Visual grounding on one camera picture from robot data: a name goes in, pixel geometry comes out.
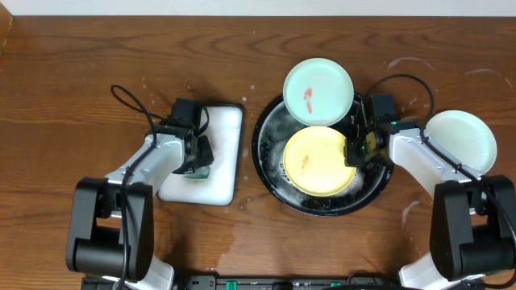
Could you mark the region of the green sponge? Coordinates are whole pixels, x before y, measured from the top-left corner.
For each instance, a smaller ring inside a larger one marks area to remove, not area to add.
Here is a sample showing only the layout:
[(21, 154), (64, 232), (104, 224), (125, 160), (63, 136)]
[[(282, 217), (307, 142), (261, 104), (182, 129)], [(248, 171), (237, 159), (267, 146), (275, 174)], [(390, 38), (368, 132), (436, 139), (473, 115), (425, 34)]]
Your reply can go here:
[(210, 175), (210, 167), (204, 166), (196, 168), (194, 171), (186, 173), (185, 178), (190, 180), (207, 180)]

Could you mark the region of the yellow plate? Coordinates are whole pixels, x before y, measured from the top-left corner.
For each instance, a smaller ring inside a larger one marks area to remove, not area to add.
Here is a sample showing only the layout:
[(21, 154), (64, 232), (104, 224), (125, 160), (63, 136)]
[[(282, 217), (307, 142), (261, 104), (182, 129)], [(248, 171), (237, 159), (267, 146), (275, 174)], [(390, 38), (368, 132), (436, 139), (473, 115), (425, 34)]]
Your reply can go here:
[(313, 197), (330, 197), (349, 187), (356, 168), (346, 165), (346, 137), (326, 126), (310, 126), (286, 143), (283, 166), (290, 182)]

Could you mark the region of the light green plate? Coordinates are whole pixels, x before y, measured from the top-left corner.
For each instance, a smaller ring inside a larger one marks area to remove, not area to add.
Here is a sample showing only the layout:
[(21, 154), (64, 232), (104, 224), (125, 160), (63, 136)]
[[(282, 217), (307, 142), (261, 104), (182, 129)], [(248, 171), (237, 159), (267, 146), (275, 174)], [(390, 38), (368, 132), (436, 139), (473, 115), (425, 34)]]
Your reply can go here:
[(282, 94), (287, 110), (299, 122), (307, 126), (331, 126), (351, 109), (354, 87), (340, 64), (311, 58), (289, 71)]
[(462, 164), (486, 173), (497, 158), (497, 142), (493, 132), (477, 116), (461, 110), (436, 114), (426, 125), (438, 145)]

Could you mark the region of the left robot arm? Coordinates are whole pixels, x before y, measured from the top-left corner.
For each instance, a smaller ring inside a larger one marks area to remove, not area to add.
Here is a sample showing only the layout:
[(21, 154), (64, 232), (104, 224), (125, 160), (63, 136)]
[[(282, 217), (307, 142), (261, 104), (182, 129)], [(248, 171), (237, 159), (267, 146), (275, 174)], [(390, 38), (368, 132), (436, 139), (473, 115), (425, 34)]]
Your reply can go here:
[(154, 255), (153, 198), (171, 174), (214, 161), (207, 136), (160, 128), (120, 168), (75, 188), (65, 263), (104, 289), (170, 289), (173, 267)]

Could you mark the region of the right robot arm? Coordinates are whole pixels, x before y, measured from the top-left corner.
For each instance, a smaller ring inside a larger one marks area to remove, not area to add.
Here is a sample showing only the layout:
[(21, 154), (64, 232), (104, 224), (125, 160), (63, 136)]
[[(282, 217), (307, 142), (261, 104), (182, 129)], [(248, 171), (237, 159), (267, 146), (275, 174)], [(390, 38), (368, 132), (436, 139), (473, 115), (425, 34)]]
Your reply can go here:
[(347, 139), (346, 164), (396, 164), (433, 200), (430, 252), (399, 271), (406, 288), (508, 288), (482, 277), (515, 269), (515, 187), (505, 176), (485, 176), (434, 142), (423, 126), (387, 122)]

